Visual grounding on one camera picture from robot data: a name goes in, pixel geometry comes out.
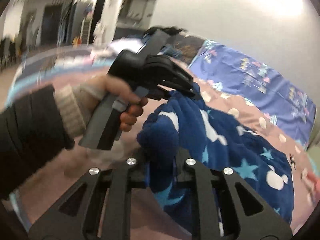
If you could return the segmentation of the black left sleeve forearm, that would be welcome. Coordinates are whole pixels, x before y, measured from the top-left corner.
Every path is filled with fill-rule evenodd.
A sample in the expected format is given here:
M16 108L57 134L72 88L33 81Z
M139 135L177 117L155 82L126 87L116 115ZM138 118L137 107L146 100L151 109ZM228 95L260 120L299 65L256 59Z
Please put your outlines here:
M23 184L61 150L71 149L86 123L70 85L46 86L1 113L1 198Z

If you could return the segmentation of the person left hand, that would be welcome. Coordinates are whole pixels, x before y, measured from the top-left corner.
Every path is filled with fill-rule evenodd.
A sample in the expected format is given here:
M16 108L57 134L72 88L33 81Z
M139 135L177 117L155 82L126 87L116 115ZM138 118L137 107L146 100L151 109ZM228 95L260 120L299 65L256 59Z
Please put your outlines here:
M147 105L146 97L140 98L124 80L112 75L95 76L79 88L74 90L79 107L83 112L85 122L88 122L97 105L107 95L115 96L127 105L127 109L120 115L120 130L129 132L137 122L137 118L143 114L143 107Z

